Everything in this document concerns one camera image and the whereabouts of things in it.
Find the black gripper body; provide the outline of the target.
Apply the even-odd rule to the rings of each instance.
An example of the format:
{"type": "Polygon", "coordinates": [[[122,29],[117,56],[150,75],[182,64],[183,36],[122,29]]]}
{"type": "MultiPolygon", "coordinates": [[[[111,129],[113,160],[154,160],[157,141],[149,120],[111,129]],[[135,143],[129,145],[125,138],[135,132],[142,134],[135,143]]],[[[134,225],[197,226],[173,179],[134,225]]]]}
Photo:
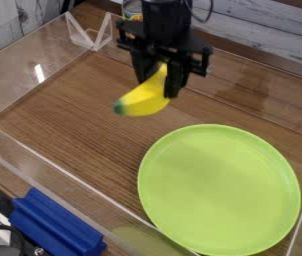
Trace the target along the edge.
{"type": "Polygon", "coordinates": [[[193,0],[142,0],[143,19],[117,21],[118,46],[129,51],[133,48],[155,50],[165,63],[187,55],[191,72],[205,76],[213,48],[194,35],[191,20],[207,22],[210,13],[205,19],[199,18],[193,11],[193,0]]]}

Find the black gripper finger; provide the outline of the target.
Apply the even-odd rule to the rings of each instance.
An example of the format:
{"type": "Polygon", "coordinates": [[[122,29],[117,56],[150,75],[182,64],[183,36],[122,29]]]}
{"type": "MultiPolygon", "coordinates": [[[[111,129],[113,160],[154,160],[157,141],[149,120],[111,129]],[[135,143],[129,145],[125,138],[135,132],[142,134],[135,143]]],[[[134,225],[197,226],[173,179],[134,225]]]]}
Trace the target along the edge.
{"type": "Polygon", "coordinates": [[[165,97],[175,98],[186,86],[191,72],[191,58],[187,55],[174,57],[167,63],[165,97]]]}
{"type": "Polygon", "coordinates": [[[158,53],[155,50],[133,48],[130,55],[138,81],[143,83],[161,67],[158,53]]]}

